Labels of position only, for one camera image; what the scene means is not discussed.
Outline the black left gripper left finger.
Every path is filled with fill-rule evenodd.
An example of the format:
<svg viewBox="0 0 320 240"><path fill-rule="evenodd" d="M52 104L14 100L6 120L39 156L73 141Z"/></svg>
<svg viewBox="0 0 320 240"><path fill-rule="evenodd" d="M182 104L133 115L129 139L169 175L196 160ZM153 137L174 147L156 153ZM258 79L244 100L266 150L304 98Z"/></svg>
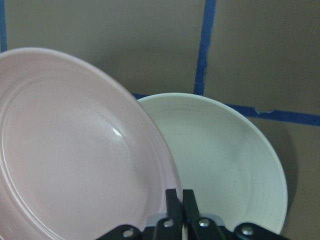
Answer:
<svg viewBox="0 0 320 240"><path fill-rule="evenodd" d="M167 189L165 200L166 215L156 222L152 239L181 240L183 238L183 211L176 189Z"/></svg>

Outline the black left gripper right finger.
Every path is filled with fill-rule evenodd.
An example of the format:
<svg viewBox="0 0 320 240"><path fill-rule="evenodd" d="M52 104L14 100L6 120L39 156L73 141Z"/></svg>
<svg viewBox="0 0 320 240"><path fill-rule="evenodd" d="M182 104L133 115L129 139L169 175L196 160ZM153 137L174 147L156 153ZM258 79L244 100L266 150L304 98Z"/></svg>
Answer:
<svg viewBox="0 0 320 240"><path fill-rule="evenodd" d="M188 240L224 240L225 237L216 222L200 214L195 193L191 189L183 190L184 226Z"/></svg>

